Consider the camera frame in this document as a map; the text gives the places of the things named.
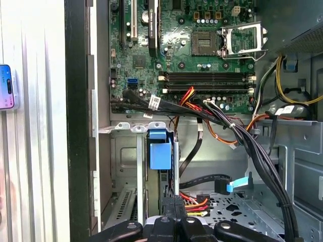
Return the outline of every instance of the expansion slot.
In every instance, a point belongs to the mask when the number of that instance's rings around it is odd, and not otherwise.
[[[245,81],[244,73],[191,73],[191,72],[172,72],[165,74],[165,81],[169,82],[242,82]]]
[[[125,2],[119,0],[119,42],[122,48],[125,47],[126,34],[125,34]]]
[[[131,39],[138,40],[137,31],[137,0],[131,0]]]
[[[148,2],[148,48],[151,57],[158,56],[158,30],[157,30],[157,16],[158,16],[158,0],[149,0]]]

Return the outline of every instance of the ram slot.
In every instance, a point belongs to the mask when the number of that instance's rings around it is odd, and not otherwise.
[[[131,0],[131,39],[138,40],[137,31],[137,0]]]
[[[163,93],[179,94],[185,93],[191,85],[172,84],[166,85],[163,89]],[[193,85],[194,90],[198,93],[248,93],[248,85]]]
[[[165,75],[166,81],[169,82],[243,82],[246,81],[246,76],[243,73],[167,73]]]
[[[119,41],[120,41],[121,47],[124,48],[126,43],[124,0],[119,0]]]

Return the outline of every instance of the screw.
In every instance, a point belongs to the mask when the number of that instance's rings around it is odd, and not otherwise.
[[[136,228],[137,226],[134,224],[134,223],[129,223],[128,227],[129,229],[134,229]]]
[[[228,224],[228,223],[222,223],[221,224],[221,227],[224,228],[224,229],[229,229],[231,228],[231,226]]]
[[[194,218],[187,218],[186,221],[189,222],[189,223],[194,223],[195,222]]]
[[[162,223],[168,223],[170,220],[168,218],[162,218],[160,221]]]

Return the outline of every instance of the phone screen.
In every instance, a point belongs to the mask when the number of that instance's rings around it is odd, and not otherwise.
[[[9,109],[15,106],[11,70],[8,65],[0,65],[0,109]]]

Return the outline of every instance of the green circuit board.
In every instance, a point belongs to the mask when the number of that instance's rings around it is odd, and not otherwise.
[[[253,9],[253,0],[179,0],[180,5],[174,9],[176,0],[160,0],[158,6],[159,45],[157,57],[151,57],[148,49],[148,24],[144,22],[147,15],[145,0],[137,1],[137,31],[138,38],[133,41],[125,37],[120,43],[122,21],[120,11],[110,10],[110,71],[111,99],[120,100],[122,93],[128,88],[128,79],[138,80],[137,88],[132,88],[138,96],[149,100],[151,94],[165,100],[178,103],[183,93],[163,93],[165,82],[158,80],[160,73],[254,73],[252,59],[223,60],[214,54],[213,44],[208,40],[202,42],[213,53],[203,55],[194,50],[194,41],[201,41],[201,33],[216,33],[223,26],[233,26],[252,22],[253,18],[232,16],[232,8],[240,6],[242,10]],[[119,5],[122,1],[111,0],[111,4]],[[124,35],[130,33],[127,24],[131,23],[131,4],[133,1],[124,1]],[[232,34],[234,51],[254,47],[253,30],[236,31]],[[186,82],[189,88],[194,83]],[[252,96],[246,93],[214,93],[197,92],[196,97],[215,99],[217,105],[229,106],[224,112],[249,113]],[[132,113],[131,110],[112,109],[112,112]]]

